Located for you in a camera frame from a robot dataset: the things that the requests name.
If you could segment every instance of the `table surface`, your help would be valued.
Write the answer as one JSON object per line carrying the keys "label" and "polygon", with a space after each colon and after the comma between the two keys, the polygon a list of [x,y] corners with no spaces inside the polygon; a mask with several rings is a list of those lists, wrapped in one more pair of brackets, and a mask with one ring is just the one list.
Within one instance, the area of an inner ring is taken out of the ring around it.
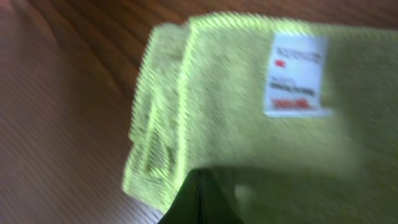
{"label": "table surface", "polygon": [[120,191],[147,37],[214,11],[398,29],[396,0],[1,0],[0,223],[156,223]]}

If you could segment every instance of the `folded towel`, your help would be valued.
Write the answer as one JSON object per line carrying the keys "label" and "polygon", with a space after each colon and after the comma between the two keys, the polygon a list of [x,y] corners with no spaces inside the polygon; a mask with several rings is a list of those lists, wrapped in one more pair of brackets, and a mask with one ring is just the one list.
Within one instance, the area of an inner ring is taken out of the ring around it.
{"label": "folded towel", "polygon": [[[326,40],[320,74],[306,71],[332,114],[266,114],[281,34]],[[189,171],[209,167],[244,223],[397,223],[397,86],[396,31],[227,13],[156,27],[123,190],[166,212]]]}

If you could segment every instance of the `brown wooden surface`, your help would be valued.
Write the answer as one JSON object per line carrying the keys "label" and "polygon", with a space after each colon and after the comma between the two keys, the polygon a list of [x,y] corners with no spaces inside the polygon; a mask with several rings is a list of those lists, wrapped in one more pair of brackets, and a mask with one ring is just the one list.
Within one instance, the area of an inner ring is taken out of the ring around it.
{"label": "brown wooden surface", "polygon": [[396,0],[0,4],[2,224],[155,223],[161,217],[120,191],[135,79],[156,24],[239,11],[398,29]]}

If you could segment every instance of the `wood grain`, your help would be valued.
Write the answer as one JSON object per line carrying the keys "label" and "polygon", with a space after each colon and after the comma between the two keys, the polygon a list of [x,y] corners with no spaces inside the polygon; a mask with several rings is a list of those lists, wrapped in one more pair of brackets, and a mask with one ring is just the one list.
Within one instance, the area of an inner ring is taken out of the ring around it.
{"label": "wood grain", "polygon": [[1,0],[0,6],[2,224],[159,220],[159,212],[120,191],[131,98],[158,24],[238,11],[398,29],[396,0]]}

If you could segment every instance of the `white tag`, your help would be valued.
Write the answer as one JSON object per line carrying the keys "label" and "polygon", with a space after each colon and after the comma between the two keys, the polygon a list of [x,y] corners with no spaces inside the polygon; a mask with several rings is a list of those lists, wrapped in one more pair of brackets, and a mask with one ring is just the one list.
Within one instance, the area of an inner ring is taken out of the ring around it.
{"label": "white tag", "polygon": [[269,60],[265,92],[268,116],[328,116],[320,104],[324,37],[277,34]]}

